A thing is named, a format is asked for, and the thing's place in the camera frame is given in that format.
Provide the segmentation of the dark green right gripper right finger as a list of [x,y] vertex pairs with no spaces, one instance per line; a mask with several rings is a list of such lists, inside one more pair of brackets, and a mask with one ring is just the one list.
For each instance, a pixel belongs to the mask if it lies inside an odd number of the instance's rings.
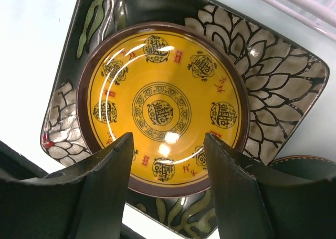
[[335,238],[335,174],[286,174],[209,133],[204,148],[220,238]]

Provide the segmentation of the black square floral plate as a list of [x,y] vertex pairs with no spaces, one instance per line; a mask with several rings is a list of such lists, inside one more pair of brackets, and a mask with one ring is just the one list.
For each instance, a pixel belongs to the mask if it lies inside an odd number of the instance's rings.
[[[247,90],[249,133],[243,154],[269,165],[326,86],[317,56],[210,0],[77,0],[41,131],[44,151],[64,166],[89,155],[77,117],[77,89],[93,51],[111,35],[151,22],[187,27],[232,61]],[[209,188],[160,198],[130,189],[127,203],[184,238],[207,238],[217,227]]]

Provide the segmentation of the yellow round patterned plate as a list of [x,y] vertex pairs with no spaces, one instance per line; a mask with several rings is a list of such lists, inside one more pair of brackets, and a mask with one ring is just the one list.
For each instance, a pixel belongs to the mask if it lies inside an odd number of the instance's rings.
[[242,151],[249,113],[246,87],[228,56],[205,36],[172,23],[142,23],[105,39],[88,58],[77,89],[89,151],[132,133],[129,188],[160,198],[207,190],[205,135]]

